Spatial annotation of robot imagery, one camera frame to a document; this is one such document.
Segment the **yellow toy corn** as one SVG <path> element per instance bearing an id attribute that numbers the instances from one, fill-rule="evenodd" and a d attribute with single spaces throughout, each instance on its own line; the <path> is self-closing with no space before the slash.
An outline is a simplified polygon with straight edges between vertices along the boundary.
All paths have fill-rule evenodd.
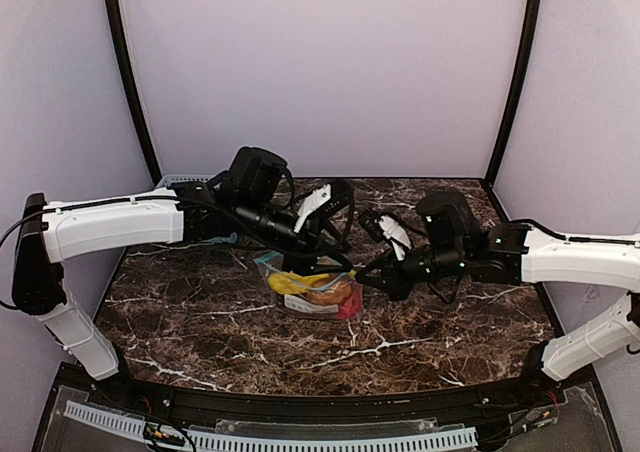
<path id="1" fill-rule="evenodd" d="M 322 290 L 331 280 L 330 274 L 300 276 L 290 272 L 279 272 L 270 275 L 267 284 L 279 295 L 300 295 Z"/>

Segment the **red toy fruit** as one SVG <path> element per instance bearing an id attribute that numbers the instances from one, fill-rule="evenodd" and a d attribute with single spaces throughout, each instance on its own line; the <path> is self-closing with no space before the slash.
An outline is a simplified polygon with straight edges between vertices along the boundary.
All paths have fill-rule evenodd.
<path id="1" fill-rule="evenodd" d="M 345 283 L 338 290 L 342 301 L 338 304 L 336 319 L 350 319 L 356 316 L 362 307 L 362 288 L 357 283 Z"/>

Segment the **brown toy potato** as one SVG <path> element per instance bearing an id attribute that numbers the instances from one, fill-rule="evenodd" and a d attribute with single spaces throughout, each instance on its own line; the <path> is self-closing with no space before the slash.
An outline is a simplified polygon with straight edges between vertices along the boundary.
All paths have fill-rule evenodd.
<path id="1" fill-rule="evenodd" d="M 306 295 L 306 300 L 314 305 L 320 306 L 338 305 L 342 301 L 342 298 L 339 297 L 338 290 L 342 288 L 345 283 L 349 284 L 347 281 L 341 281 L 336 282 L 324 291 L 310 291 Z"/>

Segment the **clear zip top bag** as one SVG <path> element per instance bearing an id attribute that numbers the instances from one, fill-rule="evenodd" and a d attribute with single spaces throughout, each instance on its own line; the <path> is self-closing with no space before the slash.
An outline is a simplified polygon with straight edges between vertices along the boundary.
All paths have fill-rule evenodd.
<path id="1" fill-rule="evenodd" d="M 302 319 L 347 320 L 362 310 L 363 288 L 355 271 L 330 257 L 320 257 L 307 275 L 285 269 L 284 256 L 269 252 L 254 260 L 272 303 Z"/>

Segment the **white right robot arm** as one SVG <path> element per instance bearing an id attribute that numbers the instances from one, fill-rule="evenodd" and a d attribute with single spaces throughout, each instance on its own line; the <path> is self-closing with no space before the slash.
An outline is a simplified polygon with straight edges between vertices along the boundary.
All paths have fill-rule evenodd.
<path id="1" fill-rule="evenodd" d="M 639 340 L 639 237 L 560 234 L 529 221 L 500 223 L 485 232 L 427 226 L 429 242 L 416 248 L 377 232 L 391 248 L 356 274 L 359 283 L 406 299 L 421 283 L 469 277 L 520 286 L 567 282 L 620 288 L 624 294 L 597 317 L 528 353 L 521 376 L 561 382 L 577 370 Z"/>

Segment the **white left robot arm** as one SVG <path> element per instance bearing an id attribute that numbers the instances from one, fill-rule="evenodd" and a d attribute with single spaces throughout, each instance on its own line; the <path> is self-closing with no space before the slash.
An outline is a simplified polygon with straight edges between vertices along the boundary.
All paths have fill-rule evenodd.
<path id="1" fill-rule="evenodd" d="M 66 291 L 64 261 L 135 245 L 202 243 L 238 234 L 282 254 L 301 276 L 348 272 L 351 227 L 338 230 L 332 218 L 354 211 L 350 184 L 334 179 L 276 204 L 282 181 L 293 181 L 282 157 L 243 146 L 228 169 L 207 181 L 81 202 L 52 202 L 34 193 L 7 230 L 17 240 L 11 300 L 1 305 L 39 320 L 92 379 L 122 377 L 128 372 L 124 358 Z"/>

